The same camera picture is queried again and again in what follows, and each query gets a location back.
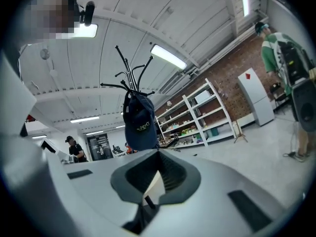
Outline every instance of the cap brim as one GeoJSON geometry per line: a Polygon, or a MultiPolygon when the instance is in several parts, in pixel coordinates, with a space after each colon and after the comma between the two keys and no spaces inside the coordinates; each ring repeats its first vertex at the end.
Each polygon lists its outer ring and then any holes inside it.
{"type": "Polygon", "coordinates": [[[135,128],[125,125],[125,137],[127,144],[137,151],[152,149],[157,144],[157,132],[154,121],[147,127],[146,131],[137,132],[135,128]]]}

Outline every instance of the person wearing green shirt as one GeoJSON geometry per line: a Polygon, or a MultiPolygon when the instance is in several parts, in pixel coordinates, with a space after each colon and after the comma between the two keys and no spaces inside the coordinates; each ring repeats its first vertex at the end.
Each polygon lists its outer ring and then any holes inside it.
{"type": "MultiPolygon", "coordinates": [[[[303,51],[303,48],[294,41],[291,37],[283,33],[272,33],[269,29],[268,24],[264,24],[262,22],[258,22],[255,25],[255,31],[259,37],[263,39],[262,48],[261,48],[261,56],[263,63],[265,65],[266,72],[271,76],[273,74],[277,74],[278,77],[282,80],[284,85],[284,92],[289,97],[291,103],[291,109],[293,112],[293,116],[295,121],[298,122],[296,109],[292,99],[292,89],[287,81],[285,68],[281,64],[278,57],[278,41],[282,42],[291,42],[293,45],[303,51]]],[[[315,81],[315,68],[310,71],[310,79],[315,81]]],[[[307,133],[304,131],[299,125],[299,149],[298,152],[293,154],[293,157],[300,162],[305,161],[306,157],[310,155],[312,151],[315,150],[315,133],[307,133]]]]}

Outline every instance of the coat rack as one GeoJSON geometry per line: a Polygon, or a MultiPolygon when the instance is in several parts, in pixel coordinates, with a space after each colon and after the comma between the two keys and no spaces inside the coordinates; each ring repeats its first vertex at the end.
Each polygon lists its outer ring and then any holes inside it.
{"type": "Polygon", "coordinates": [[[130,93],[131,95],[133,95],[135,92],[137,92],[138,94],[141,94],[143,96],[149,96],[149,95],[152,95],[154,94],[155,92],[152,91],[151,93],[143,93],[139,90],[139,84],[140,84],[140,79],[142,78],[145,70],[147,69],[148,65],[150,64],[150,62],[152,61],[153,59],[153,56],[150,56],[149,57],[149,60],[148,62],[146,63],[146,65],[140,65],[140,66],[136,66],[135,68],[133,68],[132,70],[130,69],[130,66],[129,66],[129,63],[128,63],[128,60],[126,58],[124,58],[124,56],[122,55],[120,49],[119,49],[119,46],[116,45],[115,46],[116,50],[118,51],[118,54],[120,55],[124,65],[125,65],[125,68],[126,68],[126,72],[122,71],[122,72],[119,72],[118,74],[115,75],[115,77],[121,75],[121,74],[125,74],[126,77],[127,77],[127,80],[128,80],[128,85],[126,84],[125,80],[121,80],[120,83],[123,85],[117,85],[117,84],[108,84],[108,83],[101,83],[100,85],[101,86],[109,86],[109,87],[116,87],[116,88],[122,88],[122,89],[125,89],[127,90],[128,93],[130,93]],[[138,68],[143,68],[139,78],[138,78],[138,81],[136,82],[136,79],[135,79],[135,75],[134,75],[134,71],[135,69],[138,69],[138,68]]]}

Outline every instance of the refrigerator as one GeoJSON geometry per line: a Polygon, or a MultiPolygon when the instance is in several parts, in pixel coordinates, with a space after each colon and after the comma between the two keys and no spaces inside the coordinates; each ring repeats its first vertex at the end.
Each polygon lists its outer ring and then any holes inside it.
{"type": "Polygon", "coordinates": [[[248,69],[238,77],[241,87],[258,125],[262,126],[275,118],[268,95],[254,70],[248,69]]]}

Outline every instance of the green and white shirt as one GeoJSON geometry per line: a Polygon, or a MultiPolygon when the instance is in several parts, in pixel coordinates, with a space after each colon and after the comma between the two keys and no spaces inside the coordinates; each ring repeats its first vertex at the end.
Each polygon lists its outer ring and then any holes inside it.
{"type": "Polygon", "coordinates": [[[280,52],[278,41],[292,42],[296,48],[302,50],[302,47],[286,34],[274,33],[267,35],[262,43],[261,56],[267,72],[276,72],[282,79],[285,88],[285,94],[291,94],[291,87],[288,85],[284,67],[277,59],[277,52],[280,52]]]}

